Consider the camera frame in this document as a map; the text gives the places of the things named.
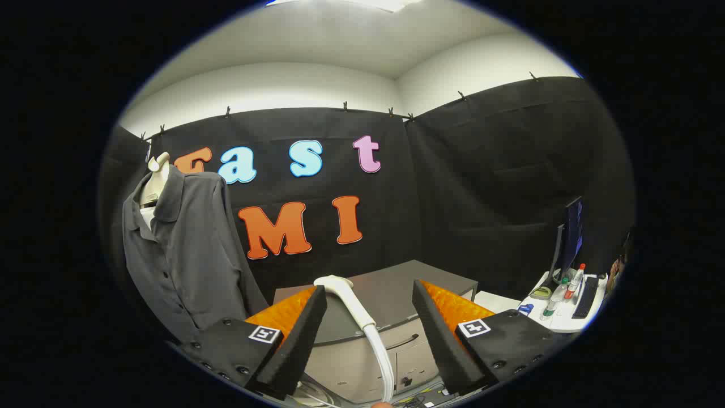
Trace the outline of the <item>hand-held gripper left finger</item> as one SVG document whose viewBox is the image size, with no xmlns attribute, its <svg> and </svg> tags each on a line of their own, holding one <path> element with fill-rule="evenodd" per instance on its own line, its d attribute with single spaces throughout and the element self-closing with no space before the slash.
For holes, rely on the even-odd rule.
<svg viewBox="0 0 725 408">
<path fill-rule="evenodd" d="M 326 309 L 325 289 L 313 285 L 246 320 L 225 318 L 179 349 L 226 382 L 283 401 L 305 372 Z"/>
</svg>

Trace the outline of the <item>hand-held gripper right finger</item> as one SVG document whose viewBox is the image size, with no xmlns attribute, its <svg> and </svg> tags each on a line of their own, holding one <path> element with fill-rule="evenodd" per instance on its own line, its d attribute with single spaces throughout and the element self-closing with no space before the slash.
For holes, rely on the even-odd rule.
<svg viewBox="0 0 725 408">
<path fill-rule="evenodd" d="M 450 393 L 463 396 L 518 378 L 558 352 L 558 333 L 516 309 L 493 313 L 419 279 L 412 303 Z"/>
</svg>

